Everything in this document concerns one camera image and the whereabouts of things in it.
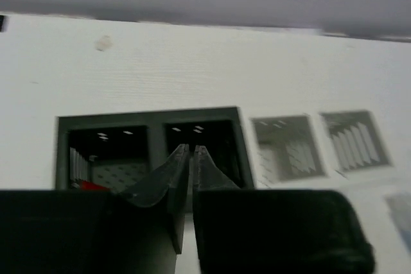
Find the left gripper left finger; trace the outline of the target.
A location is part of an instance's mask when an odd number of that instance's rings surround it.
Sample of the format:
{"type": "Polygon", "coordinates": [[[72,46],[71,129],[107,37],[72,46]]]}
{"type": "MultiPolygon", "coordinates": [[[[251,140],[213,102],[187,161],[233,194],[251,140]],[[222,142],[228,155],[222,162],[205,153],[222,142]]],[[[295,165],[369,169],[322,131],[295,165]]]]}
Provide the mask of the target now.
{"type": "Polygon", "coordinates": [[[189,182],[189,146],[178,145],[166,161],[118,196],[142,216],[164,226],[176,253],[182,252],[189,182]]]}

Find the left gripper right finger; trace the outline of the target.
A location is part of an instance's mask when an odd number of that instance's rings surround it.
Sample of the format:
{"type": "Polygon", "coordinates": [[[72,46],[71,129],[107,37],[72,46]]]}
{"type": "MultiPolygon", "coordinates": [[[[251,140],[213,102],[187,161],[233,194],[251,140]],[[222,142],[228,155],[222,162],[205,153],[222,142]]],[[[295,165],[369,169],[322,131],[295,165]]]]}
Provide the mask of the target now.
{"type": "Polygon", "coordinates": [[[205,146],[196,146],[192,163],[193,190],[226,190],[239,187],[214,163],[205,146]]]}

